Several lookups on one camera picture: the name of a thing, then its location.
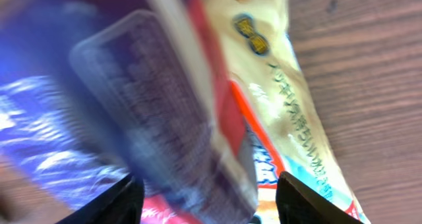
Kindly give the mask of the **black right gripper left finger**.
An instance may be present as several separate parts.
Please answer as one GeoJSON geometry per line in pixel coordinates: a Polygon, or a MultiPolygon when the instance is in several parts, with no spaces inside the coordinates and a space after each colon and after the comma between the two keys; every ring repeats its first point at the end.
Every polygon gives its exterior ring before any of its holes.
{"type": "Polygon", "coordinates": [[[140,224],[143,204],[144,183],[127,175],[57,224],[140,224]]]}

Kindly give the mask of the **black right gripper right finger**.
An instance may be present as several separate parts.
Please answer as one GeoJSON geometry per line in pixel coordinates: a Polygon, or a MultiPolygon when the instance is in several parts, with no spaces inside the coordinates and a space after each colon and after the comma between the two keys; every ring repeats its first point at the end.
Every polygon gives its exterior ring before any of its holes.
{"type": "Polygon", "coordinates": [[[284,171],[276,189],[281,224],[362,224],[284,171]]]}

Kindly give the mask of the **yellow snack chip bag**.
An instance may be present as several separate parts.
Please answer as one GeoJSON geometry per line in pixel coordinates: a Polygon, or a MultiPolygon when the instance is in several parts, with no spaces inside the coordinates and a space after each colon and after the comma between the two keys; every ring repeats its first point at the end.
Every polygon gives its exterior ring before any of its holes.
{"type": "Polygon", "coordinates": [[[278,223],[286,171],[360,223],[367,217],[334,157],[288,37],[288,0],[204,0],[254,147],[262,223],[278,223]]]}

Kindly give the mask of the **pink purple pad pack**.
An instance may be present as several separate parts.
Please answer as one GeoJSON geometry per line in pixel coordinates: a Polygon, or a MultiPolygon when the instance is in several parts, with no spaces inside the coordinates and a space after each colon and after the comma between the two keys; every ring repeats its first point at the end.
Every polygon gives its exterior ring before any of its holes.
{"type": "Polygon", "coordinates": [[[248,223],[253,143],[202,0],[1,0],[1,153],[73,213],[132,175],[140,223],[248,223]]]}

